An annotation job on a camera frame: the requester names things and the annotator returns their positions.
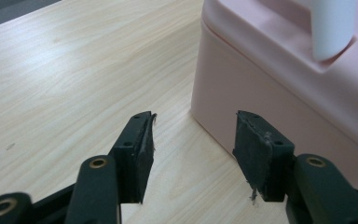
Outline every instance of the wooden table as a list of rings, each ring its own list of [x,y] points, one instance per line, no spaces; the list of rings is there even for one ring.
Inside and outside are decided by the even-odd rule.
[[[0,194],[36,202],[158,113],[145,203],[124,223],[287,223],[192,118],[201,0],[62,0],[0,25]]]

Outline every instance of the dark floor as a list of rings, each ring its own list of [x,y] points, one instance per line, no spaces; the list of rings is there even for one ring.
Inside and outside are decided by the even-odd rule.
[[[0,24],[60,0],[0,0]]]

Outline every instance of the white handle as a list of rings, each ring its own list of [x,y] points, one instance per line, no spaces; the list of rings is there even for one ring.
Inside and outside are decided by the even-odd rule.
[[[354,33],[355,0],[296,0],[311,12],[313,57],[324,61],[339,54]]]

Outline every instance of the pink plastic box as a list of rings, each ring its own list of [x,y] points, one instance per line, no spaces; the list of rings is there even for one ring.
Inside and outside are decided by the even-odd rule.
[[[354,38],[312,59],[310,13],[290,0],[205,0],[192,114],[229,152],[236,113],[264,117],[334,162],[358,189],[358,4]]]

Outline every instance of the pink plastic container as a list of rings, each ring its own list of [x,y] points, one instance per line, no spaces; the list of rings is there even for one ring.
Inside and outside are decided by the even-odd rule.
[[[236,112],[259,114],[326,157],[358,189],[358,5],[355,36],[312,59],[310,13],[290,0],[206,0],[192,97],[196,120],[229,152]]]

